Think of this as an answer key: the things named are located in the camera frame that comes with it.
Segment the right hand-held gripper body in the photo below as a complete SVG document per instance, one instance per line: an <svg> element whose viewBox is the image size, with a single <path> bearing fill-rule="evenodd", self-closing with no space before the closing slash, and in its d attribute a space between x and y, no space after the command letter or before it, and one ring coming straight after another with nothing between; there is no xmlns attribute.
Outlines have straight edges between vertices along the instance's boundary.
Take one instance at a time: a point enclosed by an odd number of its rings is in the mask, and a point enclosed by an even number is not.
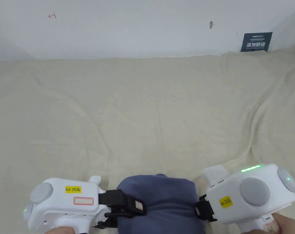
<svg viewBox="0 0 295 234"><path fill-rule="evenodd" d="M295 202L295 180L276 164L257 165L229 174L225 167L205 168L209 186L199 201L205 201L208 222L236 224L240 231L264 229L272 214Z"/></svg>

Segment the person's left hand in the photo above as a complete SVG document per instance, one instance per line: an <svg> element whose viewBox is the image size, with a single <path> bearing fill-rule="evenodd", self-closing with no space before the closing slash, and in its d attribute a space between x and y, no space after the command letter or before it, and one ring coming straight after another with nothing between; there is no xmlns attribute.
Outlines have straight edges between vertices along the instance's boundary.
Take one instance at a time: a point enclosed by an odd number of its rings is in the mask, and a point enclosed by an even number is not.
<svg viewBox="0 0 295 234"><path fill-rule="evenodd" d="M76 232L72 227L60 226L45 232L45 234L76 234ZM88 232L78 232L77 234L88 234Z"/></svg>

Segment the person's right hand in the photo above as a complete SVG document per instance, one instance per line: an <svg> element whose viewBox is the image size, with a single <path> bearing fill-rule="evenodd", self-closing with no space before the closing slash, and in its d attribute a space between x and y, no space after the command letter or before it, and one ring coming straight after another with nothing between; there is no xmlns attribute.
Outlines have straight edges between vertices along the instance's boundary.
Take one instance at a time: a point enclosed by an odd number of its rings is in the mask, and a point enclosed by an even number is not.
<svg viewBox="0 0 295 234"><path fill-rule="evenodd" d="M273 213L273 222L266 223L264 229L253 229L243 234L295 234L295 219Z"/></svg>

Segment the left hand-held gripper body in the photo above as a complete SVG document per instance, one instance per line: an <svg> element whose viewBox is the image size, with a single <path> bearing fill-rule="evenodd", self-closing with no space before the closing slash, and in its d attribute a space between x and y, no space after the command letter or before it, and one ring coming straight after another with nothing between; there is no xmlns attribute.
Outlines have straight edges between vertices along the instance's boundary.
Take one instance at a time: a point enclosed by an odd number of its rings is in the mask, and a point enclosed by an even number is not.
<svg viewBox="0 0 295 234"><path fill-rule="evenodd" d="M117 218L108 215L112 208L100 204L101 177L88 181L50 178L37 185L30 194L31 204L23 212L31 231L49 231L72 227L74 231L117 228Z"/></svg>

